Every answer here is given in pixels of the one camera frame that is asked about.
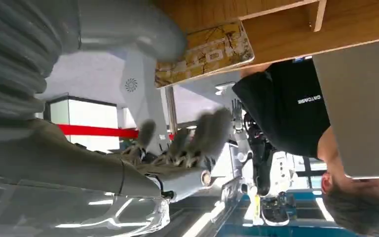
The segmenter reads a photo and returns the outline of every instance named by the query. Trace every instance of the black t-shirt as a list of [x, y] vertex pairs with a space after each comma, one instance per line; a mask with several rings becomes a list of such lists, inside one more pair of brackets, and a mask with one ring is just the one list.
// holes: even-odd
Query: black t-shirt
[[330, 123], [312, 60], [273, 64], [240, 80], [233, 91], [274, 147], [317, 157]]

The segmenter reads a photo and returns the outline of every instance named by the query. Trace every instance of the white robot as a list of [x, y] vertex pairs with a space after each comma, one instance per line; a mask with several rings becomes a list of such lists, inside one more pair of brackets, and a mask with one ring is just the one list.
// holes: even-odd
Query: white robot
[[286, 153], [277, 151], [266, 139], [249, 114], [242, 115], [242, 105], [232, 101], [233, 131], [239, 146], [238, 158], [243, 163], [242, 191], [249, 196], [251, 205], [246, 218], [253, 225], [284, 226], [289, 223], [285, 205], [286, 192], [296, 173], [289, 168]]
[[[45, 91], [61, 54], [115, 54], [125, 45], [137, 49], [123, 75], [141, 127], [135, 146], [120, 155], [91, 152], [34, 117], [43, 111], [34, 94]], [[146, 0], [0, 0], [0, 236], [154, 232], [168, 224], [170, 202], [209, 186], [230, 128], [226, 110], [203, 115], [188, 146], [182, 131], [169, 152], [145, 156], [169, 142], [155, 59], [175, 61], [185, 48], [185, 35]]]

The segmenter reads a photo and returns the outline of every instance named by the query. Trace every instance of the metal pole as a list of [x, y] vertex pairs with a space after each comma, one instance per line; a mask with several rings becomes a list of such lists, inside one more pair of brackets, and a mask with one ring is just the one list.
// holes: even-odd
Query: metal pole
[[169, 86], [165, 89], [166, 92], [166, 104], [168, 106], [168, 116], [169, 116], [169, 129], [172, 134], [176, 134], [178, 131], [178, 124], [176, 119], [176, 107], [175, 107], [175, 96], [174, 87]]

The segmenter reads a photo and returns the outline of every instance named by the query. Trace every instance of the robotic hand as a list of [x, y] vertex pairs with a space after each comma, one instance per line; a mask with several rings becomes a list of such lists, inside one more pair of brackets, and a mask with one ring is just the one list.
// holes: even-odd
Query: robotic hand
[[248, 136], [243, 127], [242, 117], [242, 103], [239, 100], [232, 100], [232, 116], [233, 116], [233, 133], [236, 143], [239, 146], [239, 153], [237, 158], [240, 162], [244, 163], [252, 158], [253, 152], [249, 145]]
[[242, 174], [251, 205], [255, 204], [261, 209], [253, 217], [256, 220], [254, 223], [263, 223], [259, 220], [260, 215], [267, 225], [287, 225], [289, 208], [285, 192], [289, 189], [295, 172], [289, 169], [286, 153], [277, 151], [272, 146], [248, 113], [244, 118], [244, 128], [249, 134], [248, 141], [253, 156], [245, 162]]
[[148, 120], [141, 126], [136, 144], [117, 157], [153, 180], [165, 198], [176, 202], [210, 185], [210, 173], [228, 138], [230, 120], [226, 109], [203, 114], [190, 142], [189, 130], [181, 129], [169, 150], [154, 159], [146, 151], [155, 131], [154, 122]]

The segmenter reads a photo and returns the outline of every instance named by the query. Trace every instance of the short hair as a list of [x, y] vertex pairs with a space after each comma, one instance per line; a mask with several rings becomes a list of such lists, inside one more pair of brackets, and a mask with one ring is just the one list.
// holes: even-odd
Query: short hair
[[335, 180], [323, 202], [335, 222], [360, 235], [379, 236], [379, 197], [344, 192]]

